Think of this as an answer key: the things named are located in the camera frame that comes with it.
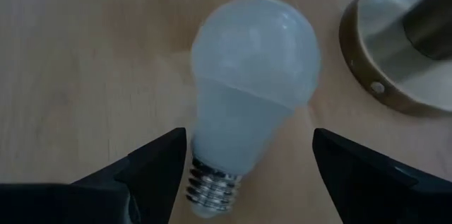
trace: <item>metal screw base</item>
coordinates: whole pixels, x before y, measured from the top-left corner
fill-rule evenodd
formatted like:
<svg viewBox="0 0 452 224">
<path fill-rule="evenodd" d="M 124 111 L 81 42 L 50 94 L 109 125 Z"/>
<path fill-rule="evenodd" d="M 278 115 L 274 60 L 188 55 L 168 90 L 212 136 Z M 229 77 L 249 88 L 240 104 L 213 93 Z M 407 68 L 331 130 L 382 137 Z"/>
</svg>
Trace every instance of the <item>metal screw base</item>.
<svg viewBox="0 0 452 224">
<path fill-rule="evenodd" d="M 213 215 L 230 211 L 242 176 L 208 167 L 196 157 L 192 164 L 186 188 L 187 199 Z"/>
</svg>

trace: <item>frosted glass bulb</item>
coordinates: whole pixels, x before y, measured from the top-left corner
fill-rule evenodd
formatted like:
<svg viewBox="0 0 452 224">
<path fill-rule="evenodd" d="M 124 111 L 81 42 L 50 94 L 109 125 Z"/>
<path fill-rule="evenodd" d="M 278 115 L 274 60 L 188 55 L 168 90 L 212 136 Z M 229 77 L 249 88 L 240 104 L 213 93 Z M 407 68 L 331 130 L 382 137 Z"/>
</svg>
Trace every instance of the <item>frosted glass bulb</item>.
<svg viewBox="0 0 452 224">
<path fill-rule="evenodd" d="M 311 25 L 278 0 L 234 0 L 214 11 L 191 50 L 198 89 L 192 210 L 209 218 L 230 211 L 243 175 L 273 132 L 307 104 L 320 54 Z"/>
</svg>

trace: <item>wood grain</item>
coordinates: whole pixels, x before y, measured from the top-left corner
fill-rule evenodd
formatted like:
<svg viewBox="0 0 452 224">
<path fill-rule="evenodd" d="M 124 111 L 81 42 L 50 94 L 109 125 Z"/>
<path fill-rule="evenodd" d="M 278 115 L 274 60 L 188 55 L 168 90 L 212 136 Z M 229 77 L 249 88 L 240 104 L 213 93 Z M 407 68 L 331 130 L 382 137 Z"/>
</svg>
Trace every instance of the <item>wood grain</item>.
<svg viewBox="0 0 452 224">
<path fill-rule="evenodd" d="M 229 0 L 0 0 L 0 182 L 72 182 L 196 116 L 189 49 Z M 452 119 L 379 104 L 340 53 L 352 0 L 284 0 L 313 25 L 320 86 L 244 180 L 234 211 L 193 216 L 181 193 L 171 223 L 340 223 L 311 138 L 325 127 L 452 180 Z"/>
</svg>

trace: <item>led light bulb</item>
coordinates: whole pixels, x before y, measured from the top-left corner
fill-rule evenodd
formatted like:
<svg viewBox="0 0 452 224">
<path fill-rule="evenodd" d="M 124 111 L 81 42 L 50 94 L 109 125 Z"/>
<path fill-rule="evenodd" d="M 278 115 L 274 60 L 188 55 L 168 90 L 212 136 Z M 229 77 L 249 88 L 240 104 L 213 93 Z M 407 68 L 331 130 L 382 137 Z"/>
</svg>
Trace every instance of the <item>led light bulb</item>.
<svg viewBox="0 0 452 224">
<path fill-rule="evenodd" d="M 198 89 L 192 210 L 210 218 L 231 210 L 243 175 L 273 132 L 307 104 L 320 54 L 311 25 L 278 0 L 234 0 L 214 11 L 191 50 Z"/>
</svg>

